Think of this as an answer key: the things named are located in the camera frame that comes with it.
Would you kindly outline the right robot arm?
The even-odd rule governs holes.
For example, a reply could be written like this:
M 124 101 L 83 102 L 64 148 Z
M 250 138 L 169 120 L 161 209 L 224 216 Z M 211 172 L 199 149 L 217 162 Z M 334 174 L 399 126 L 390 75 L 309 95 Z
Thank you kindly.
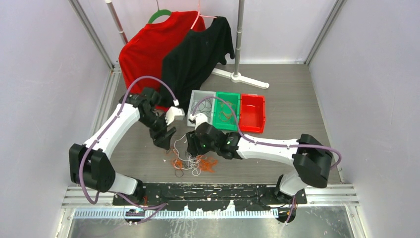
M 187 152 L 192 156 L 215 152 L 225 159 L 263 159 L 290 165 L 293 170 L 281 175 L 275 197 L 286 204 L 307 186 L 325 188 L 333 155 L 313 136 L 275 140 L 252 137 L 241 132 L 223 133 L 207 122 L 186 134 Z

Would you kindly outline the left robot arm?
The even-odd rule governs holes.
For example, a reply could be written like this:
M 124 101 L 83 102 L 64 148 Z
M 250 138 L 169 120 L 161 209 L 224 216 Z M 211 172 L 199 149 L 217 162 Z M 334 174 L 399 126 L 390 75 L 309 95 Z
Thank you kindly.
M 184 110 L 175 106 L 159 115 L 155 106 L 160 94 L 152 88 L 144 88 L 141 94 L 123 96 L 105 124 L 83 144 L 73 144 L 69 149 L 70 179 L 98 192 L 117 192 L 133 205 L 144 200 L 142 182 L 122 174 L 113 168 L 110 158 L 117 144 L 128 129 L 140 122 L 149 129 L 146 136 L 156 147 L 168 150 L 174 127 L 169 125 L 183 119 Z

